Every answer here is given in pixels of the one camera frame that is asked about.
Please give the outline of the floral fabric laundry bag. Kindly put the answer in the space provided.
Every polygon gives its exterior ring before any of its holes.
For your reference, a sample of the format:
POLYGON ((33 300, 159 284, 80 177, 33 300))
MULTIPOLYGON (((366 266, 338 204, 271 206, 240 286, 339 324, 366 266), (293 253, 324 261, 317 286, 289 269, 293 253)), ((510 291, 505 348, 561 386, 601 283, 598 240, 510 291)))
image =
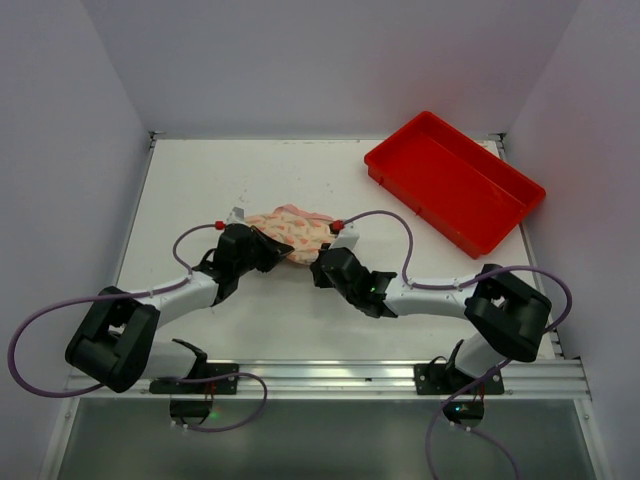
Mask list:
POLYGON ((271 213, 255 214, 245 218, 250 226, 256 226, 271 238, 294 247, 287 259, 300 265, 309 266, 317 257, 321 246, 331 243, 335 235, 332 224, 289 225, 271 213))

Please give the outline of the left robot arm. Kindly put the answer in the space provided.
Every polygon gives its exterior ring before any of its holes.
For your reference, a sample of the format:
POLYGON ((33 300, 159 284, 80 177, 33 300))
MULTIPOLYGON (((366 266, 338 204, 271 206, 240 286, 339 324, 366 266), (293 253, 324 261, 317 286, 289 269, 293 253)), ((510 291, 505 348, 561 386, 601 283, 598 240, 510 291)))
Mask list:
POLYGON ((207 354, 180 339, 157 341, 156 331, 222 303, 243 275, 267 273, 293 251, 255 226, 228 223, 217 245, 177 283, 135 293, 103 289, 67 345, 65 360, 116 393, 141 379, 201 383, 210 376, 207 354))

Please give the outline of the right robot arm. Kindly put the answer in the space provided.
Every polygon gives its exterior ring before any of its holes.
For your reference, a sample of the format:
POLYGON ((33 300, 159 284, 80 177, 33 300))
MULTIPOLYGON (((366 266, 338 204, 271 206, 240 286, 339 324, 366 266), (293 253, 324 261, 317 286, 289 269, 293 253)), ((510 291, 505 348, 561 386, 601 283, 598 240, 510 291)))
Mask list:
POLYGON ((456 345, 448 368, 470 379, 505 360, 531 363, 551 313, 551 301, 496 264, 449 285, 420 288, 393 272, 371 271, 347 248, 325 249, 311 264, 314 285, 336 290, 372 318, 435 315, 467 320, 476 333, 456 345))

